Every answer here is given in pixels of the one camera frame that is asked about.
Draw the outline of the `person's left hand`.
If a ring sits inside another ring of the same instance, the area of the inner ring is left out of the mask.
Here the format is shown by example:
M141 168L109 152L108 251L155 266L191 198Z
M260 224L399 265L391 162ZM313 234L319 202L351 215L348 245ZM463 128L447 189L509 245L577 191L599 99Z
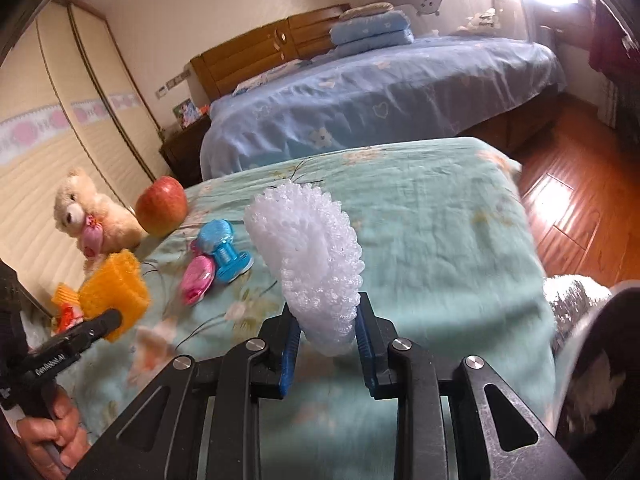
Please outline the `person's left hand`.
M17 434L29 460L45 479L65 479L62 466L73 469L90 448L80 413L67 392L56 387L53 418L25 416L16 423Z

